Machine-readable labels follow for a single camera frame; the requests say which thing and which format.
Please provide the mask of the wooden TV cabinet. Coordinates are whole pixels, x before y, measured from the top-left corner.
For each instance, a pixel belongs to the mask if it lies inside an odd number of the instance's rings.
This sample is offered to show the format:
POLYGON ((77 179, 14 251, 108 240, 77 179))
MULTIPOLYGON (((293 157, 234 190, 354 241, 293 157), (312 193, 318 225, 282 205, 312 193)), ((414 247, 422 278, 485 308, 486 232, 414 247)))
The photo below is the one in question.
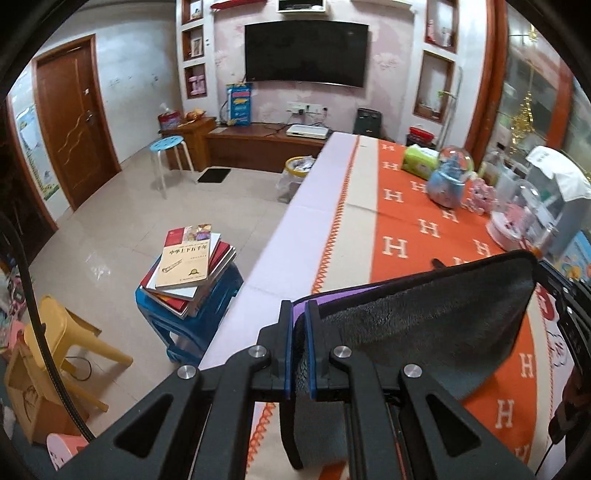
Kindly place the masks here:
MULTIPOLYGON (((287 136, 286 130, 286 126, 276 123, 224 127, 218 126, 214 118, 204 117, 161 131, 160 135, 182 136, 197 172, 225 167, 280 173, 288 159, 317 157, 325 146, 322 140, 287 136)), ((172 155, 167 162, 171 169, 177 169, 172 155)))

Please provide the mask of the sliding glass door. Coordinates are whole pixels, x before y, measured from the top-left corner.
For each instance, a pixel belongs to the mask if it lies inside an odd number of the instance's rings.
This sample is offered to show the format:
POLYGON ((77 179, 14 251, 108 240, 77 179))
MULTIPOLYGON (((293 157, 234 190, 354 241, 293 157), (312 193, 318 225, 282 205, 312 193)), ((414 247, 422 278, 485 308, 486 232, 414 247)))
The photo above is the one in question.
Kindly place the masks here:
POLYGON ((534 25, 506 1, 486 3, 485 47, 465 146, 476 161, 497 144, 524 163, 536 146, 590 175, 590 96, 534 25))

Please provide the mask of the black speaker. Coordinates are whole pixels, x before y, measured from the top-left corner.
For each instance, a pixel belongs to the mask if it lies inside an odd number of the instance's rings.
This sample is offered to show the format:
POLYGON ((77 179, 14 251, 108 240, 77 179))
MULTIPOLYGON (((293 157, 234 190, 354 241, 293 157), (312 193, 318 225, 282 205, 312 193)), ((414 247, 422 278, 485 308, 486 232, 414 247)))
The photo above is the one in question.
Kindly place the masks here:
POLYGON ((381 139, 382 126, 383 115, 381 112, 368 108, 356 110, 353 134, 381 139))

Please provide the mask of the brown wooden door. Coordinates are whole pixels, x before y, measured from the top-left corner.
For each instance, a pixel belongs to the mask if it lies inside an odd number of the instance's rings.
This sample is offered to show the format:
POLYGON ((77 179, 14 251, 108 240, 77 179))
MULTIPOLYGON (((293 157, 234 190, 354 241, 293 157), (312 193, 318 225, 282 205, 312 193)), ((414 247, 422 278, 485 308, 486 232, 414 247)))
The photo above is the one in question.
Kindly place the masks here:
POLYGON ((96 37, 87 35, 31 62, 35 107, 59 185, 74 210, 121 171, 100 91, 96 37))

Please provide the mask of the white set-top box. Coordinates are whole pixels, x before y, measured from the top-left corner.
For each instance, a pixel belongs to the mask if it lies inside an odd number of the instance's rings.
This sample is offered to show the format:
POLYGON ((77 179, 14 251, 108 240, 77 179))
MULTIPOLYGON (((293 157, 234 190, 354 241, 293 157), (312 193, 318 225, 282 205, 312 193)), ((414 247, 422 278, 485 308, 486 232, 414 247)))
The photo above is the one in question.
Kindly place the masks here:
POLYGON ((324 126, 293 124, 287 128, 286 134, 290 137, 325 140, 329 136, 329 128, 324 126))

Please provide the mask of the blue upright box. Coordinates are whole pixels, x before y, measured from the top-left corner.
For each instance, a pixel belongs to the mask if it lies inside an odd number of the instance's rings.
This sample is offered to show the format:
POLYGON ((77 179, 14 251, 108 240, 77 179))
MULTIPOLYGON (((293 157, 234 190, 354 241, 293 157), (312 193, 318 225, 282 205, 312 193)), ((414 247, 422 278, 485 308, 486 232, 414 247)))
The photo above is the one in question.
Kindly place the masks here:
POLYGON ((228 125, 249 126, 252 123, 252 85, 249 83, 226 86, 228 125))

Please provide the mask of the orange H-pattern tablecloth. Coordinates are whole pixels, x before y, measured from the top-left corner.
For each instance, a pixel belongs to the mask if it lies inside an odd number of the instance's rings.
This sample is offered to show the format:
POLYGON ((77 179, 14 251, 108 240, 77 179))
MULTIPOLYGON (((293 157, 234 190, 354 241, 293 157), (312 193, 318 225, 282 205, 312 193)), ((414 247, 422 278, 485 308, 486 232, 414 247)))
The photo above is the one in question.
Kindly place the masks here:
MULTIPOLYGON (((250 236, 246 246, 259 258, 243 273, 202 368, 256 342, 283 300, 427 271, 433 259, 458 265, 499 253, 483 217, 434 204, 402 159, 402 147, 388 142, 349 134, 329 140, 294 199, 250 236)), ((542 479, 565 462, 564 446, 547 433, 573 369, 557 321, 554 298, 538 289, 516 352, 467 403, 542 479)))

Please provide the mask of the blue snow globe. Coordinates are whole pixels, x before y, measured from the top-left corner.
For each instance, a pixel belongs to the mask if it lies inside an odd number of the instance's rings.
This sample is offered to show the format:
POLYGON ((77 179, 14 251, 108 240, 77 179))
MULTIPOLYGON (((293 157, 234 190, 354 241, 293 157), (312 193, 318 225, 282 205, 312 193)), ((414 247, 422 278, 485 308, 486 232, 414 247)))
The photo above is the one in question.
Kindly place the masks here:
POLYGON ((474 172, 474 162, 463 148, 449 146, 439 152, 438 165, 427 182, 431 201, 447 209, 460 206, 464 188, 474 172))

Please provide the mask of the blue plastic stool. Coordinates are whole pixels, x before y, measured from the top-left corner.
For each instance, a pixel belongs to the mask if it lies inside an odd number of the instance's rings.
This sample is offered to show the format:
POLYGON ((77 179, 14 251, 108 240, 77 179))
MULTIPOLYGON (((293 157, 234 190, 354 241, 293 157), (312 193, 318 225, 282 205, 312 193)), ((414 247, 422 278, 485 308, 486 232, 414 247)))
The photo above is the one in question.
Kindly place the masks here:
POLYGON ((211 344, 228 305, 242 287, 238 267, 231 262, 212 287, 193 316, 180 319, 148 297, 141 287, 135 290, 135 303, 146 322, 166 348, 173 363, 198 366, 211 344))

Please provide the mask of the pink pig figurine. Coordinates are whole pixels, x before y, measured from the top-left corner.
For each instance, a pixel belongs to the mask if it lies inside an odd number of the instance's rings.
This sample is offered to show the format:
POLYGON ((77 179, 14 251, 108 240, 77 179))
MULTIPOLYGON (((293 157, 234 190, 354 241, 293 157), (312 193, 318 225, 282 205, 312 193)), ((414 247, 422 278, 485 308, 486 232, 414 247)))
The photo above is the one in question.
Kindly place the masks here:
POLYGON ((482 178, 472 181, 464 206, 478 215, 490 214, 497 204, 496 190, 482 178))

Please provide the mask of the blue children's book box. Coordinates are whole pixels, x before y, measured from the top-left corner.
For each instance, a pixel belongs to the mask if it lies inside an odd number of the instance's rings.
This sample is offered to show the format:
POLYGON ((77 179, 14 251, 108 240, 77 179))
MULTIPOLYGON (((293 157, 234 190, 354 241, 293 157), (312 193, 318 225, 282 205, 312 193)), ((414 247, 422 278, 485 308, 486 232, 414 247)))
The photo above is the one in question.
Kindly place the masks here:
POLYGON ((567 279, 589 281, 591 276, 590 231, 581 230, 572 239, 555 267, 567 279))

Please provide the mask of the white water dispenser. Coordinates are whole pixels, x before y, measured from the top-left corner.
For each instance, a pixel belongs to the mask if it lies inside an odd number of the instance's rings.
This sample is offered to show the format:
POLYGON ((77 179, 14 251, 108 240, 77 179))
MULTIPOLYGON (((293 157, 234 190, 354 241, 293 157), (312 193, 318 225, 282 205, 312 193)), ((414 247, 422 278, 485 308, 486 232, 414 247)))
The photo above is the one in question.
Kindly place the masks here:
POLYGON ((590 221, 590 182, 572 160, 552 148, 537 146, 526 160, 530 165, 526 180, 541 200, 528 234, 539 237, 551 225, 556 236, 548 254, 556 259, 590 221))

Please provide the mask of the purple and grey towel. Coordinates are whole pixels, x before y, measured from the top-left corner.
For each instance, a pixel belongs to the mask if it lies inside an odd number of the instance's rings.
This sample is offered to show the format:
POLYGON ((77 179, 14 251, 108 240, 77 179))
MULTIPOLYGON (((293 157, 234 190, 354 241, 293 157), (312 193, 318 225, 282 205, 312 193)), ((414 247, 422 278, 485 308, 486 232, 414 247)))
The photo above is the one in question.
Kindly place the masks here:
MULTIPOLYGON (((478 390, 512 354, 535 288, 535 257, 513 251, 315 297, 322 326, 377 365, 416 363, 455 399, 478 390)), ((304 318, 294 323, 294 399, 280 435, 295 470, 345 460, 342 407, 311 401, 304 318)))

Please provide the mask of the black floor scale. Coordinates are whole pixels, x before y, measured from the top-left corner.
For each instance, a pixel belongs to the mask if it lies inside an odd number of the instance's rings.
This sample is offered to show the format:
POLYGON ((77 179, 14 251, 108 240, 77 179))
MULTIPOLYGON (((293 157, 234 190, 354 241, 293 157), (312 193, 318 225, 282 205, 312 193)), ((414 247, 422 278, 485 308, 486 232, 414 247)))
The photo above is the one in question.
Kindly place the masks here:
POLYGON ((221 167, 211 167, 208 168, 202 173, 198 179, 198 183, 204 184, 221 184, 228 174, 231 173, 230 168, 221 168, 221 167))

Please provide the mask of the yellow plastic chair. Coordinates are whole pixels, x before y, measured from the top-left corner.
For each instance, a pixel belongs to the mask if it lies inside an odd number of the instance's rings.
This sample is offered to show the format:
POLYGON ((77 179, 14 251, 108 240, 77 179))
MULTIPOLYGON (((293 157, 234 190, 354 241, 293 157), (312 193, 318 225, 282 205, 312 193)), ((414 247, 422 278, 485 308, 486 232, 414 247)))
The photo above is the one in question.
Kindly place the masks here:
MULTIPOLYGON (((129 367, 133 358, 117 348, 98 338, 102 330, 86 322, 81 317, 64 307, 50 295, 45 295, 38 304, 38 312, 42 326, 45 326, 44 337, 48 345, 51 359, 54 361, 58 373, 66 372, 72 375, 74 366, 66 359, 68 351, 72 347, 80 347, 108 360, 129 367)), ((35 364, 45 373, 48 373, 46 362, 43 360, 39 343, 32 327, 32 314, 30 323, 24 330, 24 341, 32 354, 35 364)), ((83 399, 101 412, 107 412, 109 406, 98 398, 88 393, 82 387, 72 383, 62 376, 68 393, 73 393, 77 398, 83 399)))

